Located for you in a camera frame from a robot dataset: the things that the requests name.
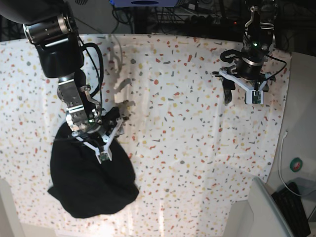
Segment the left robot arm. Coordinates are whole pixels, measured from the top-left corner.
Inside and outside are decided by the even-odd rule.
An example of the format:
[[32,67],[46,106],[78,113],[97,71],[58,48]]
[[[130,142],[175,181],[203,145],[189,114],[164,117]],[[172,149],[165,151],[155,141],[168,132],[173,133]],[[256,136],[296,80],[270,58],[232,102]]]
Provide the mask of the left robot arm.
[[243,47],[222,52],[220,60],[230,66],[214,73],[221,79],[225,105],[232,101],[236,85],[245,91],[246,104],[263,104],[268,80],[275,79],[271,73],[263,73],[262,67],[274,40],[277,4],[273,0],[246,0],[245,5],[250,16],[244,24]]

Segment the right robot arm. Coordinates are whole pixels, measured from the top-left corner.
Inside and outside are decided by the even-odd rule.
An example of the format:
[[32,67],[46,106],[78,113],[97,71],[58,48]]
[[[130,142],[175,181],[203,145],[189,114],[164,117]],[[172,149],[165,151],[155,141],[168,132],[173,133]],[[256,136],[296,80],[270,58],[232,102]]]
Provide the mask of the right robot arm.
[[[103,57],[95,43],[82,43],[70,5],[64,0],[2,0],[0,14],[23,25],[28,41],[35,46],[47,78],[57,78],[58,96],[67,105],[66,122],[73,136],[82,141],[104,143],[117,136],[123,119],[118,107],[105,115],[102,102],[94,96],[101,92],[104,79]],[[83,51],[95,49],[99,66],[95,68],[98,87],[91,92],[81,70]]]

